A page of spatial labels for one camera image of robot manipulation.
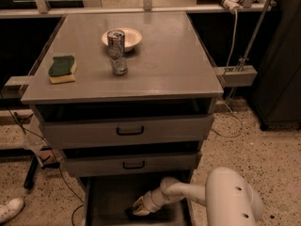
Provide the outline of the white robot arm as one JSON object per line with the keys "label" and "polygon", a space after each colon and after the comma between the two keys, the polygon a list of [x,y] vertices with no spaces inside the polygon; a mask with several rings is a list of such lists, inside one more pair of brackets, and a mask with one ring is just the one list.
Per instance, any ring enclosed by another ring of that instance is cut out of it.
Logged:
{"label": "white robot arm", "polygon": [[204,186],[165,177],[160,185],[138,198],[133,215],[144,217],[183,199],[206,207],[209,226],[256,226],[264,205],[259,193],[233,169],[219,167],[208,175]]}

